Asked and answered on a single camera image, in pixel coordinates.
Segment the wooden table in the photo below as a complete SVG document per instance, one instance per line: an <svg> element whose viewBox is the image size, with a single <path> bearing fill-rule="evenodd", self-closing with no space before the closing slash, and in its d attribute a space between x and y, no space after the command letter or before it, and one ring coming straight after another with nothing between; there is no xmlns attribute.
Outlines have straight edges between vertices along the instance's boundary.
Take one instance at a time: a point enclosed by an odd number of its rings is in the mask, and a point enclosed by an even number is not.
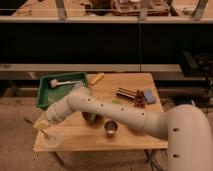
<svg viewBox="0 0 213 171"><path fill-rule="evenodd" d="M91 81L95 75L88 75ZM115 95L118 87L136 91L137 89L151 89L157 99L157 103L146 105L145 109L153 112L163 112L160 99L157 94L151 74L128 73L128 74L105 74L104 78L94 86L91 86L92 95L112 101L118 99ZM134 106L132 102L118 99L122 104ZM48 128L46 131L56 131L61 134L63 148L60 151L95 151L95 150L132 150L132 149L165 149L167 141L137 133L123 124L118 124L118 131L113 138L107 138L104 130L104 121L97 125L89 125L82 117L81 112L76 112L66 118L57 126ZM51 151L43 145L43 134L38 133L34 151Z"/></svg>

